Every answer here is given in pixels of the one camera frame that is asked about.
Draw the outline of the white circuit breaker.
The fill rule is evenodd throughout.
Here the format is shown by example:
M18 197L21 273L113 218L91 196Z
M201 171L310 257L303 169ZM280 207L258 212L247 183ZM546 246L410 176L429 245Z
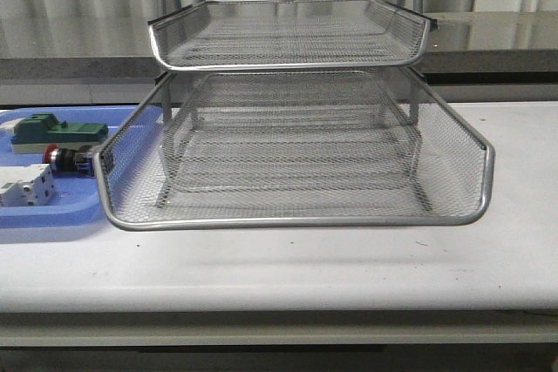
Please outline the white circuit breaker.
M1 167L1 207L45 206L56 193L48 164Z

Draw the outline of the silver mesh top tray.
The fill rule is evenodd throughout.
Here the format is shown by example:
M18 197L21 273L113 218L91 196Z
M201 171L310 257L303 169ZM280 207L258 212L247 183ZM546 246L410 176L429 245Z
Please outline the silver mesh top tray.
M149 22L175 72L407 66L436 20L382 0L214 0Z

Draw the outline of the grey metal rack frame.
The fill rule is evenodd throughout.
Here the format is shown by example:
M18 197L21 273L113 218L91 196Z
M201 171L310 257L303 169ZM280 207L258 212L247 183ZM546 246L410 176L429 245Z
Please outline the grey metal rack frame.
M175 72L185 97L163 143L164 161L197 131L370 131L418 145L411 177L393 189L190 193L179 190L167 168L169 205L187 206L197 218L374 217L426 212L419 181L419 83L407 66Z

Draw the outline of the green and beige switch block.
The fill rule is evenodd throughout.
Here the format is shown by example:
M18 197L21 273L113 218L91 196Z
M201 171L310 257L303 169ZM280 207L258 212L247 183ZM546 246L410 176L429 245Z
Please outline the green and beige switch block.
M108 133L106 124L60 121L54 113L40 112L16 124L11 146L17 154L42 153L49 145L63 148L97 145L105 140Z

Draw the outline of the blue plastic tray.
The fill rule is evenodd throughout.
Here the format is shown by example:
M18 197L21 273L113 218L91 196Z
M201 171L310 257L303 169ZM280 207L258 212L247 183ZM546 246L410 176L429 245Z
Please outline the blue plastic tray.
M56 193L45 206L1 207L3 228L70 227L86 224L102 207L136 202L127 191L133 177L146 179L153 168L148 157L153 153L156 135L162 129L162 110L148 106L145 113L129 117L126 106L78 106L16 109L1 115L1 167L43 164L43 153L17 154L11 138L16 124L32 114L54 113L62 121L106 124L108 136L94 145L94 176L54 172Z

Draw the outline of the red emergency stop button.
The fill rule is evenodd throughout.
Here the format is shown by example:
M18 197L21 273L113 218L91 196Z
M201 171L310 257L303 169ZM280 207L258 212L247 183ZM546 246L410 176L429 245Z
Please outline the red emergency stop button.
M94 145L82 145L78 149L63 148L55 144L46 147L43 163L48 164L54 172L71 172L93 177Z

